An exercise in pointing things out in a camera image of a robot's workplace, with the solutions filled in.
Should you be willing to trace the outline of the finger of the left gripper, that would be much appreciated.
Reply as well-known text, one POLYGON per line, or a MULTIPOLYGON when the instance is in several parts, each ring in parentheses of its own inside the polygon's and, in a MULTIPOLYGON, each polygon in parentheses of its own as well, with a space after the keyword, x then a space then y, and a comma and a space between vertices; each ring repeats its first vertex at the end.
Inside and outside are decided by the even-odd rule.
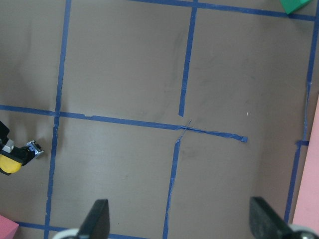
POLYGON ((11 153, 14 148, 14 141, 9 139, 9 128, 0 121, 0 149, 11 153))

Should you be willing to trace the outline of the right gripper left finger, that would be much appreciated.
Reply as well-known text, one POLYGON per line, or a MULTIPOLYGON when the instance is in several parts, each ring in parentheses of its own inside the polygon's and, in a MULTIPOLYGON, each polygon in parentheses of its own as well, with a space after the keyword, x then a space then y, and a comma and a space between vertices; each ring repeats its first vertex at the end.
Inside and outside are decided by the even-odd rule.
POLYGON ((76 234, 77 239, 107 239, 110 233, 109 203, 98 199, 76 234))

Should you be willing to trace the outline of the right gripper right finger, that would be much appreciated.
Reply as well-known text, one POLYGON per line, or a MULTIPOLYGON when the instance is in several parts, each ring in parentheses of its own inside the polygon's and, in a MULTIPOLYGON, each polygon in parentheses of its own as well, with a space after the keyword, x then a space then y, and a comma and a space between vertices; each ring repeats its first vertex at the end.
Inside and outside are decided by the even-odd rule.
POLYGON ((262 197, 251 197, 249 227, 255 239, 289 239, 292 229, 262 197))

